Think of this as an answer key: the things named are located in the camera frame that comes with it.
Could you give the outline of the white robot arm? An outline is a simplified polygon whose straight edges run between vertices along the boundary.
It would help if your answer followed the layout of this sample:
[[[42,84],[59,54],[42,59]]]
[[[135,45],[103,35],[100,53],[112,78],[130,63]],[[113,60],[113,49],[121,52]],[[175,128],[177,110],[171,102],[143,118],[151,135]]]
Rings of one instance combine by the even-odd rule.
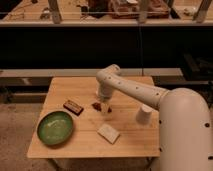
[[[118,65],[100,70],[98,97],[118,90],[159,112],[159,171],[213,171],[213,124],[206,100],[188,88],[168,90],[120,76]]]

